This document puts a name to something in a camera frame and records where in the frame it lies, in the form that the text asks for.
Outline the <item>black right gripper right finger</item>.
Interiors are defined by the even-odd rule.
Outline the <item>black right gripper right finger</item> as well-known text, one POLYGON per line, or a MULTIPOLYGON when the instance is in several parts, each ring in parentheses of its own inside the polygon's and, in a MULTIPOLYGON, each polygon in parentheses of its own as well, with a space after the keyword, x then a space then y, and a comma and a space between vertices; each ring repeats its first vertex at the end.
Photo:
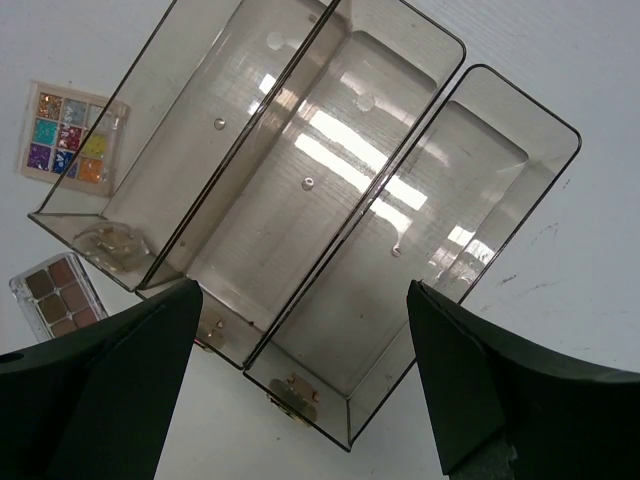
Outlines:
POLYGON ((410 284, 411 338, 452 479, 635 479, 639 377, 556 352, 410 284))

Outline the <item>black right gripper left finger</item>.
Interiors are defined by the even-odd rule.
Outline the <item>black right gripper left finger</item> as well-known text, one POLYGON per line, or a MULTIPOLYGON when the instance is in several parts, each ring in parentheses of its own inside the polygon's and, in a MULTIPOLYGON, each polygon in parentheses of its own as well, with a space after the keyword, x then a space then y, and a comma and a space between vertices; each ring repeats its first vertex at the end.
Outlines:
POLYGON ((183 280, 2 355, 2 478, 153 478, 202 305, 198 283, 183 280))

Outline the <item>brown nude eyeshadow palette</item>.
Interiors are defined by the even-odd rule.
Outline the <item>brown nude eyeshadow palette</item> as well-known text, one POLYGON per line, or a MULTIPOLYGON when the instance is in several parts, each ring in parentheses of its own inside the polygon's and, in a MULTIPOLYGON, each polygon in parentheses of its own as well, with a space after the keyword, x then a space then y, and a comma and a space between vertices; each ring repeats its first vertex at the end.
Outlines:
POLYGON ((38 342, 108 317, 79 257, 57 254, 13 277, 10 290, 38 342))

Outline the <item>colourful glitter eyeshadow palette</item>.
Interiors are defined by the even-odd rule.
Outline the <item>colourful glitter eyeshadow palette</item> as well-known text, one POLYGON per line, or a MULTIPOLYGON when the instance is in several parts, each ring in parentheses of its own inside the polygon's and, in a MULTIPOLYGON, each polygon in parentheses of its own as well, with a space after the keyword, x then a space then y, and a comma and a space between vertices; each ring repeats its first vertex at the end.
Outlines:
POLYGON ((130 107, 106 97, 33 81, 16 172, 68 189, 108 196, 130 107))

